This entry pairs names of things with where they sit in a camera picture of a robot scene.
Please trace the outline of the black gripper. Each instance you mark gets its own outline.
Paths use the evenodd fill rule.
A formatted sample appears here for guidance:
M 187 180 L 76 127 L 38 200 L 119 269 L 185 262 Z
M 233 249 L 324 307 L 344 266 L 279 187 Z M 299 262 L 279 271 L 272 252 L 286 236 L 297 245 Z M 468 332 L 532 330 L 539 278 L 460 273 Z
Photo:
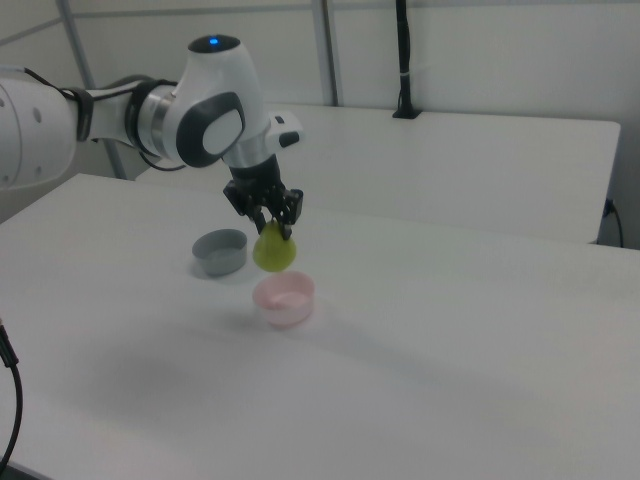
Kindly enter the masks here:
M 223 193 L 240 216 L 248 216 L 261 234 L 266 226 L 262 212 L 265 207 L 274 216 L 280 212 L 280 232 L 283 239 L 290 239 L 293 226 L 302 213 L 304 192 L 285 190 L 281 181 L 277 157 L 271 155 L 259 165 L 248 168 L 231 168 L 232 179 Z

